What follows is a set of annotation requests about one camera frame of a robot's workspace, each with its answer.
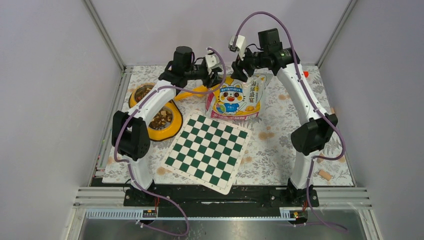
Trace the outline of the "yellow plastic scoop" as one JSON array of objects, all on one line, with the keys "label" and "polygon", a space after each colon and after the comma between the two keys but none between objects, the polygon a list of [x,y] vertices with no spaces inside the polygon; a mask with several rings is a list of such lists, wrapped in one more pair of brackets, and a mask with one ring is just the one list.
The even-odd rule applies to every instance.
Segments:
[{"label": "yellow plastic scoop", "polygon": [[195,87],[192,90],[189,89],[184,89],[182,91],[180,91],[174,98],[174,101],[180,101],[189,97],[203,97],[203,96],[208,96],[212,90],[216,91],[219,89],[219,85],[213,87],[213,88],[207,88],[203,85],[200,85],[198,87]]}]

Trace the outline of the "pet food bag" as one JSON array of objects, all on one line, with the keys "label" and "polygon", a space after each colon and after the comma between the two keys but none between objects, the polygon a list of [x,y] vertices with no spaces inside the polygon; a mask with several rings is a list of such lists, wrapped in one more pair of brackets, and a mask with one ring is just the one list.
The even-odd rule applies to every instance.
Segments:
[{"label": "pet food bag", "polygon": [[205,110],[209,118],[248,120],[263,111],[267,86],[274,76],[259,73],[246,82],[227,76],[221,88],[207,97]]}]

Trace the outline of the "wooden cube near right arm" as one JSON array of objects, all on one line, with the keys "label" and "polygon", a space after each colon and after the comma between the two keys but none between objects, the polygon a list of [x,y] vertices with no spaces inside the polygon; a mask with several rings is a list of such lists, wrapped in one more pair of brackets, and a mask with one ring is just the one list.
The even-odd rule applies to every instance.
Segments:
[{"label": "wooden cube near right arm", "polygon": [[324,161],[325,159],[324,159],[324,156],[323,155],[320,155],[318,158],[317,158],[317,160],[316,160],[316,162],[317,163],[320,163],[320,162],[322,162],[322,161]]}]

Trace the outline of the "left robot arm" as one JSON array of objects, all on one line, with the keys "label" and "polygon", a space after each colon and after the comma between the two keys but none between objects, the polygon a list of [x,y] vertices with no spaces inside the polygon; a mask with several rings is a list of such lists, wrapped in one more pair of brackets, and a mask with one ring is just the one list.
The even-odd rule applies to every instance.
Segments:
[{"label": "left robot arm", "polygon": [[178,46],[153,88],[128,111],[118,110],[113,115],[111,143],[114,160],[127,164],[130,184],[138,189],[135,197],[144,206],[155,200],[155,192],[149,188],[154,179],[144,159],[151,146],[150,122],[181,91],[189,92],[186,88],[188,81],[201,80],[207,88],[205,94],[212,93],[224,83],[225,78],[219,77],[218,73],[225,72],[225,63],[215,49],[208,47],[200,64],[195,63],[194,57],[190,47]]}]

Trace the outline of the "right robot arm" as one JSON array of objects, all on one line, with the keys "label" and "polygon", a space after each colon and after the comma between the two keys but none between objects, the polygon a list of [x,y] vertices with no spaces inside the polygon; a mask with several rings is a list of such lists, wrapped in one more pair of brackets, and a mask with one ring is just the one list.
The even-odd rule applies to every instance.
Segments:
[{"label": "right robot arm", "polygon": [[329,142],[338,123],[335,114],[328,114],[307,83],[297,53],[292,47],[284,48],[276,28],[258,33],[259,51],[248,49],[246,38],[232,36],[228,48],[238,54],[232,63],[232,77],[247,81],[255,70],[267,68],[283,84],[297,111],[300,127],[290,135],[296,150],[293,172],[289,178],[287,201],[301,205],[307,194],[304,189],[311,184],[309,177],[312,157],[322,151]]}]

